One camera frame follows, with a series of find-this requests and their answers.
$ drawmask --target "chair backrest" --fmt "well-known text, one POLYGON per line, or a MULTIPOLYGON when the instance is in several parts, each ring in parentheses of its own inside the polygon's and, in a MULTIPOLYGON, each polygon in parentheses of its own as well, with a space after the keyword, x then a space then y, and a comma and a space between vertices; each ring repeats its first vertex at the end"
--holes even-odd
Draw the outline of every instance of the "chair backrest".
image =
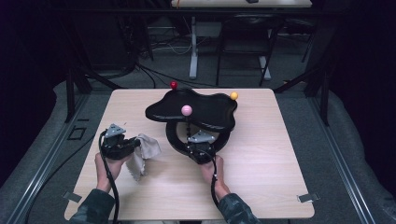
POLYGON ((263 38, 271 31, 273 38, 283 27, 284 19, 271 14, 237 14, 222 23, 221 32, 235 38, 263 38))

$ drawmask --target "sleeve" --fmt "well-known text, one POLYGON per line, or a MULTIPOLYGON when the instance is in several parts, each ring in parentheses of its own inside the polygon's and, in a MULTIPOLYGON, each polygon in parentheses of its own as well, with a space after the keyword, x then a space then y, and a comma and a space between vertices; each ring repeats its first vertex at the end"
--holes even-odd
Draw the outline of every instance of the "sleeve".
POLYGON ((227 194, 220 200, 219 210, 229 224, 261 223, 253 215, 250 207, 235 193, 227 194))
POLYGON ((69 223, 108 223, 114 202, 114 198, 108 193, 93 189, 69 223))

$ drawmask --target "wooden tabletop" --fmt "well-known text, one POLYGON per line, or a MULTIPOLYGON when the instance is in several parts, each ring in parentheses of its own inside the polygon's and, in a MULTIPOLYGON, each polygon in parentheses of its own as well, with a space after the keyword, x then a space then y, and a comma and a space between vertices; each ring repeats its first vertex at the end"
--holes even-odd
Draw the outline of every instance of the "wooden tabletop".
MULTIPOLYGON (((82 196, 79 203, 96 186, 93 159, 99 151, 99 134, 115 123, 126 130, 126 138, 144 133, 155 138, 162 149, 160 155, 146 161, 148 175, 139 182, 125 165, 122 167, 116 180, 120 220, 222 219, 198 165, 170 146, 165 123, 145 116, 146 108, 161 100, 167 91, 113 91, 75 187, 74 192, 82 196)), ((196 91, 239 94, 236 125, 227 145, 218 153, 225 160, 225 181, 230 190, 247 202, 258 218, 312 217, 312 203, 297 200, 297 195, 308 192, 274 93, 267 89, 196 91)), ((76 213, 79 203, 69 203, 66 219, 76 213)))
POLYGON ((172 0, 173 7, 311 7, 310 0, 172 0))

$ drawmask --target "small colored ball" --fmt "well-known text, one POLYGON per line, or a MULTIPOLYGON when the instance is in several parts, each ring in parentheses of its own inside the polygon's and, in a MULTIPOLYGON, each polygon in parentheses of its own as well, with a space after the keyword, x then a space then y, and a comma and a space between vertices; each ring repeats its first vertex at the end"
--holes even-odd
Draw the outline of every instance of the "small colored ball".
POLYGON ((237 93, 236 91, 231 92, 230 98, 231 98, 232 100, 238 99, 238 93, 237 93))
POLYGON ((175 90, 177 88, 177 82, 176 81, 171 81, 171 88, 172 90, 175 90))
POLYGON ((184 115, 184 116, 189 116, 189 115, 191 115, 191 113, 192 113, 192 108, 191 108, 191 106, 189 106, 189 105, 183 105, 183 107, 181 107, 181 113, 184 115))

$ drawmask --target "yellow ball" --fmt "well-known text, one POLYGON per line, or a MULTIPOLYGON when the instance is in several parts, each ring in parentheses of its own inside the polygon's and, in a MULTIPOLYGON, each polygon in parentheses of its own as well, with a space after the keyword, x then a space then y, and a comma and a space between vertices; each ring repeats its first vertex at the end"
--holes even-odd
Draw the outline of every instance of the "yellow ball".
POLYGON ((238 99, 238 93, 237 93, 236 91, 231 92, 230 98, 231 98, 232 100, 238 99))

